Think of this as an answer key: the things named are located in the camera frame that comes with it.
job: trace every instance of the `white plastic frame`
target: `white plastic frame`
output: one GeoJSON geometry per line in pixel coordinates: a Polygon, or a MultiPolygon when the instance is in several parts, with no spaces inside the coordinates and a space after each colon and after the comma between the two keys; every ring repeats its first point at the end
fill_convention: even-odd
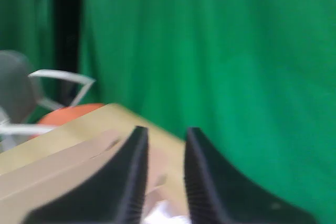
{"type": "MultiPolygon", "coordinates": [[[[84,95],[89,91],[92,84],[95,82],[95,79],[84,76],[82,74],[71,73],[71,72],[66,72],[66,71],[61,71],[61,70],[49,70],[49,69],[37,70],[31,73],[29,77],[30,78],[34,78],[34,77],[53,78],[53,79],[66,80],[66,81],[71,81],[71,82],[82,84],[83,87],[78,92],[76,97],[73,99],[70,106],[76,106],[81,101],[81,99],[84,97],[84,95]]],[[[52,109],[52,110],[57,110],[57,109],[64,107],[63,105],[49,98],[43,98],[41,101],[39,101],[39,105],[45,108],[48,108],[48,109],[52,109]]]]}
{"type": "Polygon", "coordinates": [[[41,135],[55,128],[56,126],[50,125],[11,124],[6,112],[0,108],[0,135],[2,136],[1,146],[3,151],[17,145],[13,135],[41,135]]]}

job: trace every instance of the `green backdrop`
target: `green backdrop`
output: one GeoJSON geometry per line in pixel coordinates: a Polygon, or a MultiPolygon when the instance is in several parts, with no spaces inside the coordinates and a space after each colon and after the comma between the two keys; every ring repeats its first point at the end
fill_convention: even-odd
{"type": "MultiPolygon", "coordinates": [[[[53,0],[0,0],[0,50],[24,53],[33,68],[55,67],[53,0]]],[[[44,83],[54,95],[54,82],[44,83]]],[[[46,110],[32,116],[36,120],[46,110]]]]}
{"type": "Polygon", "coordinates": [[[84,0],[88,100],[200,126],[257,183],[336,223],[335,0],[84,0]]]}

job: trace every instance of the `green screen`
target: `green screen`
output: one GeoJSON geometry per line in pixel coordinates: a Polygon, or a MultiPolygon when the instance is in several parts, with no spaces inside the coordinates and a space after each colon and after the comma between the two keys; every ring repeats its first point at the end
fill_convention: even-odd
{"type": "Polygon", "coordinates": [[[335,0],[84,0],[87,101],[182,137],[200,126],[248,177],[336,223],[335,0]]]}
{"type": "MultiPolygon", "coordinates": [[[[55,67],[53,0],[0,0],[0,50],[16,50],[28,57],[31,70],[55,67]]],[[[54,82],[44,82],[54,96],[54,82]]],[[[46,110],[37,110],[35,121],[46,110]]]]}

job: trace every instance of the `gray chair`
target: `gray chair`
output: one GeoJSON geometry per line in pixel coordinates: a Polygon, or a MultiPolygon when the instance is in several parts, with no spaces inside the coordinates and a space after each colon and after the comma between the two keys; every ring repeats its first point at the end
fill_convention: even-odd
{"type": "Polygon", "coordinates": [[[71,72],[44,69],[30,73],[29,70],[30,64],[24,55],[15,51],[0,51],[0,136],[3,151],[17,145],[14,135],[44,134],[55,128],[25,123],[38,106],[51,111],[64,107],[44,95],[40,78],[82,84],[70,106],[76,106],[95,82],[90,77],[71,72]]]}

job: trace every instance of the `cardboard box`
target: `cardboard box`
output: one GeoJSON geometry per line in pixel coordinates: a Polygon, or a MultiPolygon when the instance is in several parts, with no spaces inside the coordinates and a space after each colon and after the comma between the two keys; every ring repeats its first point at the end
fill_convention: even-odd
{"type": "MultiPolygon", "coordinates": [[[[52,154],[25,167],[0,176],[0,223],[18,224],[32,209],[72,190],[122,147],[118,135],[107,131],[101,136],[52,154]]],[[[147,191],[164,181],[166,159],[150,148],[147,191]]]]}

